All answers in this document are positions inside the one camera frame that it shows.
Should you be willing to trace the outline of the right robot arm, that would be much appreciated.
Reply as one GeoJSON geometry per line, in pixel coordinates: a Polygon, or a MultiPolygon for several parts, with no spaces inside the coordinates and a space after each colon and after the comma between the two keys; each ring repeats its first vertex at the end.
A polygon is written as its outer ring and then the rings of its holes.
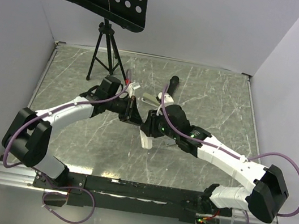
{"type": "Polygon", "coordinates": [[[191,125],[179,105],[149,110],[140,136],[144,149],[152,148],[154,138],[167,136],[185,153],[213,164],[239,182],[240,186],[234,188],[210,185],[201,201],[207,213],[222,208],[242,209],[264,223],[271,223],[289,196],[279,167],[266,167],[239,155],[210,132],[191,125]]]}

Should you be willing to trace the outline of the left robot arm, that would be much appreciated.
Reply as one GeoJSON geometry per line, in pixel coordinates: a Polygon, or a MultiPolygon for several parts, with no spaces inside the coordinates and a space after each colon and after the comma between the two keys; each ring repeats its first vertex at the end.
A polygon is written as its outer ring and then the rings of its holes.
{"type": "Polygon", "coordinates": [[[23,108],[1,142],[5,148],[3,165],[11,167],[7,157],[12,154],[19,163],[45,174],[52,188],[64,188],[68,183],[69,168],[48,152],[51,135],[105,111],[116,113],[122,122],[140,126],[142,118],[134,94],[139,87],[138,82],[122,84],[118,78],[108,75],[100,85],[62,105],[38,111],[23,108]]]}

